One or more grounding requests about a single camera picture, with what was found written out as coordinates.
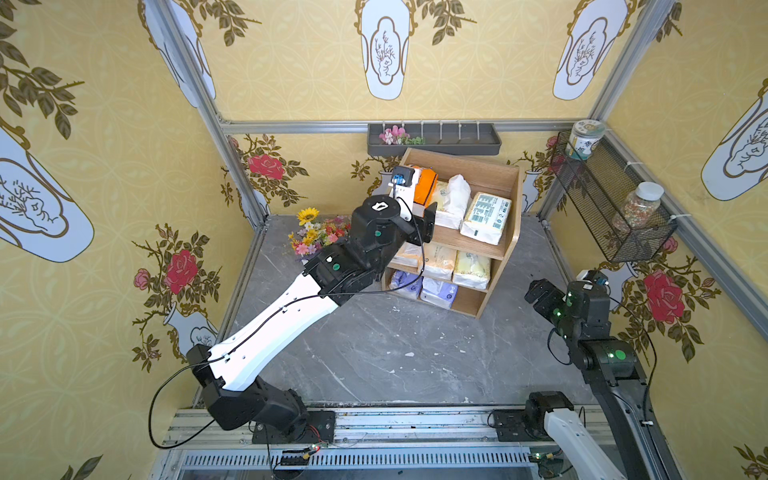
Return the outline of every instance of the flower bouquet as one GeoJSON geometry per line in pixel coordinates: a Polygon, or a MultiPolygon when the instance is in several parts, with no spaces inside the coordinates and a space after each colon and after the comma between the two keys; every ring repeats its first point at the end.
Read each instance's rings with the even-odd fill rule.
{"type": "Polygon", "coordinates": [[[393,125],[392,128],[384,130],[383,134],[379,134],[385,144],[387,145],[423,145],[424,138],[414,137],[411,138],[410,134],[406,133],[405,128],[393,125]]]}
{"type": "Polygon", "coordinates": [[[319,211],[316,208],[305,208],[296,217],[299,219],[301,230],[291,233],[290,246],[302,260],[312,258],[324,246],[335,243],[339,238],[349,234],[349,218],[334,217],[319,221],[319,211]]]}

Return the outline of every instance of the pink flower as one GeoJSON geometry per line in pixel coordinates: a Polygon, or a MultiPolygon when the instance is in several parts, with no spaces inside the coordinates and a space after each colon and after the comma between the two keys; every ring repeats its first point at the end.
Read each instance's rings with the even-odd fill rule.
{"type": "Polygon", "coordinates": [[[136,277],[134,278],[134,286],[139,290],[146,290],[148,284],[149,272],[144,268],[140,268],[138,273],[136,273],[136,277]]]}
{"type": "Polygon", "coordinates": [[[670,237],[669,240],[664,242],[664,245],[662,245],[661,249],[667,253],[674,252],[677,250],[677,240],[675,240],[674,237],[670,237]]]}
{"type": "Polygon", "coordinates": [[[170,258],[164,283],[174,295],[178,295],[181,289],[192,284],[197,275],[196,262],[197,259],[189,250],[174,253],[170,258]]]}
{"type": "Polygon", "coordinates": [[[643,279],[648,295],[648,307],[657,322],[670,325],[683,315],[685,305],[682,302],[683,289],[675,284],[674,279],[661,270],[656,270],[643,279]]]}
{"type": "Polygon", "coordinates": [[[406,133],[405,128],[398,128],[397,125],[392,126],[392,135],[395,137],[410,138],[411,136],[406,133]]]}
{"type": "Polygon", "coordinates": [[[273,178],[274,180],[282,180],[283,174],[285,174],[283,164],[267,154],[249,158],[248,168],[255,174],[273,178]]]}
{"type": "Polygon", "coordinates": [[[387,145],[391,145],[392,143],[395,142],[395,137],[392,135],[391,128],[387,128],[386,130],[384,130],[383,134],[379,134],[379,138],[384,140],[384,143],[387,145]]]}

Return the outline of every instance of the floral wallpaper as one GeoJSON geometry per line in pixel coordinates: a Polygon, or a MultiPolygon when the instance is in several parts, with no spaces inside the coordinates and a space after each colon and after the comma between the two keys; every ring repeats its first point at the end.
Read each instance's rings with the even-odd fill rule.
{"type": "MultiPolygon", "coordinates": [[[[499,155],[473,158],[496,164],[515,163],[523,170],[530,165],[524,194],[528,195],[527,212],[533,214],[554,180],[548,156],[555,133],[501,132],[499,155]]],[[[401,160],[368,155],[364,134],[241,134],[233,135],[231,141],[257,200],[272,214],[295,215],[309,207],[325,214],[350,214],[381,186],[382,172],[390,172],[401,160]]],[[[219,201],[230,206],[237,189],[226,169],[222,169],[221,178],[219,201]]]]}
{"type": "Polygon", "coordinates": [[[768,293],[768,257],[763,255],[768,184],[760,182],[768,159],[762,154],[766,117],[765,107],[758,108],[766,90],[768,51],[757,47],[768,41],[768,4],[700,0],[695,8],[686,6],[683,15],[681,8],[675,5],[668,20],[684,35],[665,24],[670,35],[651,44],[608,123],[768,293]],[[734,125],[746,120],[755,122],[736,131],[734,125]],[[742,132],[743,141],[734,145],[742,132]],[[733,162],[726,162],[731,156],[733,162]],[[717,182],[710,180],[710,167],[717,182]]]}
{"type": "Polygon", "coordinates": [[[633,345],[646,374],[654,365],[646,339],[653,340],[650,399],[686,477],[757,473],[765,455],[733,446],[765,444],[768,343],[717,280],[677,236],[652,260],[612,264],[581,216],[555,212],[551,232],[572,274],[600,269],[611,298],[640,317],[611,301],[611,334],[633,345]]]}
{"type": "MultiPolygon", "coordinates": [[[[15,195],[27,220],[4,207],[0,219],[38,225],[33,235],[0,220],[21,241],[0,228],[3,474],[146,478],[157,454],[146,440],[152,395],[180,368],[176,345],[183,355],[220,325],[253,230],[221,201],[220,156],[136,2],[3,0],[0,22],[0,176],[33,194],[15,195]],[[160,304],[145,306],[152,295],[160,304]]],[[[194,390],[181,376],[166,387],[156,432],[194,390]]]]}
{"type": "MultiPolygon", "coordinates": [[[[667,240],[656,256],[647,262],[632,262],[633,276],[624,280],[621,291],[613,298],[621,301],[627,311],[623,312],[629,325],[618,333],[619,339],[631,343],[635,350],[643,353],[648,362],[649,339],[644,332],[658,332],[662,336],[680,343],[680,350],[686,362],[696,355],[696,346],[703,345],[699,330],[691,323],[697,305],[709,309],[713,299],[722,291],[717,288],[715,279],[702,280],[701,268],[697,269],[698,259],[686,256],[685,263],[674,263],[667,256],[677,250],[679,243],[674,237],[667,240]],[[644,276],[642,280],[633,280],[644,276]]],[[[617,272],[624,269],[623,263],[603,262],[597,270],[617,272]]],[[[619,305],[613,302],[615,313],[619,305]]]]}
{"type": "MultiPolygon", "coordinates": [[[[206,24],[200,40],[216,82],[217,107],[227,120],[584,118],[637,13],[625,27],[627,33],[610,45],[610,54],[600,57],[590,87],[565,101],[553,95],[552,85],[568,40],[566,25],[574,21],[578,3],[237,0],[248,18],[262,24],[249,24],[246,36],[231,46],[222,42],[223,30],[205,33],[206,24]],[[389,40],[379,42],[380,54],[373,51],[374,63],[362,53],[378,22],[372,22],[370,31],[356,25],[361,22],[356,7],[362,3],[370,5],[366,9],[387,4],[387,12],[397,13],[389,16],[394,23],[387,26],[399,40],[387,34],[389,40]],[[397,9],[391,6],[398,3],[397,9]],[[392,87],[371,87],[390,81],[392,87]]],[[[215,30],[216,21],[209,16],[207,22],[215,30]]],[[[624,25],[616,23],[617,28],[624,25]]]]}
{"type": "Polygon", "coordinates": [[[218,330],[208,321],[208,313],[200,304],[206,303],[206,298],[219,301],[221,287],[218,269],[206,271],[203,265],[203,248],[210,241],[198,232],[192,234],[189,240],[179,238],[179,230],[174,230],[165,224],[154,226],[159,240],[150,245],[133,242],[133,245],[147,253],[152,263],[157,263],[155,274],[140,268],[134,276],[134,286],[146,290],[149,297],[144,306],[150,311],[144,312],[141,318],[133,321],[139,326],[141,344],[133,348],[136,354],[134,362],[141,361],[141,369],[150,372],[152,362],[161,357],[157,348],[160,339],[153,338],[150,333],[146,337],[144,331],[149,322],[155,318],[164,318],[163,325],[170,324],[167,332],[174,357],[185,363],[185,354],[192,345],[202,343],[213,346],[218,330]]]}
{"type": "Polygon", "coordinates": [[[746,467],[741,467],[747,478],[755,478],[755,480],[757,480],[763,476],[763,473],[768,475],[768,447],[764,447],[763,454],[761,455],[758,453],[757,456],[755,456],[752,449],[746,445],[744,445],[744,449],[739,447],[734,448],[739,452],[739,455],[741,455],[742,458],[750,462],[746,467]]]}

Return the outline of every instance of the glass jar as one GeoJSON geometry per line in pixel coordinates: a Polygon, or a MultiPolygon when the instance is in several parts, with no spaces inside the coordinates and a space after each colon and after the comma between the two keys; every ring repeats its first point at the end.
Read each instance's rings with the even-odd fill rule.
{"type": "Polygon", "coordinates": [[[642,182],[637,189],[627,195],[621,205],[621,213],[616,213],[611,222],[616,230],[629,233],[633,228],[641,228],[661,205],[664,187],[653,182],[642,182]]]}
{"type": "Polygon", "coordinates": [[[571,129],[565,154],[575,160],[587,160],[605,135],[605,124],[597,120],[579,120],[571,129]]]}

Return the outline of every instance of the gray tray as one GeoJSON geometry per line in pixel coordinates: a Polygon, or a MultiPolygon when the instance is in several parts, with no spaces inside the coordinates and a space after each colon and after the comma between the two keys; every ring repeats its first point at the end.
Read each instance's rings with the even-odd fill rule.
{"type": "Polygon", "coordinates": [[[406,132],[411,137],[424,137],[423,145],[387,145],[379,135],[383,133],[381,124],[368,124],[368,155],[377,157],[392,157],[404,155],[409,148],[418,148],[451,155],[498,155],[502,148],[502,140],[496,132],[496,127],[490,123],[465,123],[461,126],[459,139],[458,124],[442,125],[442,140],[440,140],[440,124],[405,124],[406,132]]]}

